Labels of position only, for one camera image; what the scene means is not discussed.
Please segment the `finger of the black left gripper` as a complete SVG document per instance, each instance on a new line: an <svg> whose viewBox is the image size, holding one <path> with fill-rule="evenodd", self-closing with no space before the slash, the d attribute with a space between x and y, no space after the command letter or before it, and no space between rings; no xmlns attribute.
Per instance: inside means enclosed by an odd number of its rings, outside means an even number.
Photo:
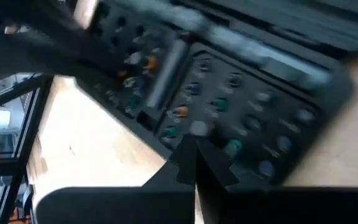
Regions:
<svg viewBox="0 0 358 224"><path fill-rule="evenodd" d="M118 86L116 68L103 68L76 56L36 34L0 35L0 80L15 73L63 75L87 81Z"/></svg>
<svg viewBox="0 0 358 224"><path fill-rule="evenodd" d="M12 24L34 27L62 26L77 29L69 1L0 0L0 30Z"/></svg>

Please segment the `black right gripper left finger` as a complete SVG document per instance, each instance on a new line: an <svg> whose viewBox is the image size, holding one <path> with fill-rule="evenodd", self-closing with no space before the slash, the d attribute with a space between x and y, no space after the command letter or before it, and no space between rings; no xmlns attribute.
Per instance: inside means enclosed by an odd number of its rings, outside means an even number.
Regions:
<svg viewBox="0 0 358 224"><path fill-rule="evenodd" d="M198 146L185 136L164 165L140 187L66 187L36 206L39 223L194 223Z"/></svg>

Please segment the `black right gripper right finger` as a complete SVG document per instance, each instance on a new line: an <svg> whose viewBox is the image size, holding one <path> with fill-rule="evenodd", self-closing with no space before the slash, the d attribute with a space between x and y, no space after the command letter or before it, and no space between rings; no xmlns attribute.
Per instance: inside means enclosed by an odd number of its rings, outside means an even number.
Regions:
<svg viewBox="0 0 358 224"><path fill-rule="evenodd" d="M196 140L197 179L205 223L358 224L358 188L271 187L238 178L229 157L205 139Z"/></svg>

